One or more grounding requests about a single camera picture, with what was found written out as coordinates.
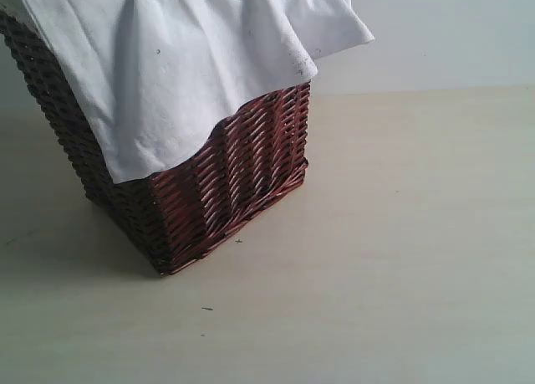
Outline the white t-shirt red lettering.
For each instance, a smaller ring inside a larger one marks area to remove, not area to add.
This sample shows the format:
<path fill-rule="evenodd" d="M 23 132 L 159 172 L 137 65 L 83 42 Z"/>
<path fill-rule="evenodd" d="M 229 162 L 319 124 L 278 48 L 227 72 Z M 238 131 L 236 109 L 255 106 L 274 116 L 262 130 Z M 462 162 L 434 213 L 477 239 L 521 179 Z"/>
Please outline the white t-shirt red lettering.
<path fill-rule="evenodd" d="M 21 0 L 116 183 L 194 156 L 250 100 L 373 34 L 351 0 Z"/>

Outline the brown wicker basket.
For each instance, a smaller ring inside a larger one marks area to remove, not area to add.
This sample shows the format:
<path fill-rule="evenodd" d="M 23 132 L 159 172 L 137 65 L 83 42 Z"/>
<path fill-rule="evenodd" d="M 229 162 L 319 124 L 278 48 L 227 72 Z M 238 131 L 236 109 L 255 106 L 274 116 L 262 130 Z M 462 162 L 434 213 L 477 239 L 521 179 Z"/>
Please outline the brown wicker basket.
<path fill-rule="evenodd" d="M 308 84 L 246 103 L 218 123 L 207 143 L 183 164 L 115 184 L 43 40 L 6 13 L 1 32 L 86 197 L 114 220 L 162 276 L 205 258 L 304 181 Z"/>

